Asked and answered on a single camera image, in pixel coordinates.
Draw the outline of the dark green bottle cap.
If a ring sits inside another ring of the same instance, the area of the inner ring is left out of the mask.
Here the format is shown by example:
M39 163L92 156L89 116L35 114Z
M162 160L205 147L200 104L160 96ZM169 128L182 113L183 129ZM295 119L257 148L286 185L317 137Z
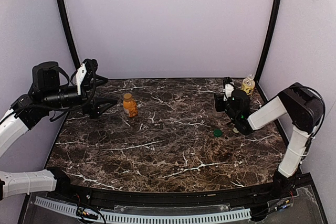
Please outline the dark green bottle cap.
M223 135L223 131L221 129L215 129L213 134L215 137L221 137Z

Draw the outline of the orange juice bottle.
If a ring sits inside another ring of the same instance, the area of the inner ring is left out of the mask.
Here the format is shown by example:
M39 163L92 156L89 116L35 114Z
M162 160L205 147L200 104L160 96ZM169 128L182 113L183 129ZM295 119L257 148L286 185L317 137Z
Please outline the orange juice bottle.
M123 108L128 117L133 118L138 115L137 103L133 95L126 93L123 95Z

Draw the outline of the green tea bottle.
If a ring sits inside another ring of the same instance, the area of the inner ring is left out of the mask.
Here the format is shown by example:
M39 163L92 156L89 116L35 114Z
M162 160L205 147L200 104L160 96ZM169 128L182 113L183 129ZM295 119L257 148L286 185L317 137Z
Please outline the green tea bottle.
M255 88L254 75L249 74L243 81L241 85L241 90L244 91L248 96L252 96Z

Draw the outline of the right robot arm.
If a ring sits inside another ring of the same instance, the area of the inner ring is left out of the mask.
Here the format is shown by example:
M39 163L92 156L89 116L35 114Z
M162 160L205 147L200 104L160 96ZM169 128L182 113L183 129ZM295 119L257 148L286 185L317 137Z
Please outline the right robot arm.
M231 78L224 79L223 86L221 92L214 94L214 108L216 112L225 112L234 128L243 135L258 131L283 115L291 118L292 135L270 189L273 197L280 198L294 185L297 170L324 121L323 97L316 90L296 82L251 112L250 98L245 91L235 88Z

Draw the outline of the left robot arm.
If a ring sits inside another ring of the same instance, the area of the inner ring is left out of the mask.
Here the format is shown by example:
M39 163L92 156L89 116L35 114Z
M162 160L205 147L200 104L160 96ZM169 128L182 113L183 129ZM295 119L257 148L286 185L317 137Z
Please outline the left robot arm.
M1 154L51 111L65 115L81 110L83 115L96 119L115 106L117 100L95 95L96 88L108 82L96 74L97 69L95 59L84 60L72 76L55 61L34 66L28 92L15 100L1 119ZM70 178L57 167L37 172L1 172L1 199L41 191L67 191L69 186Z

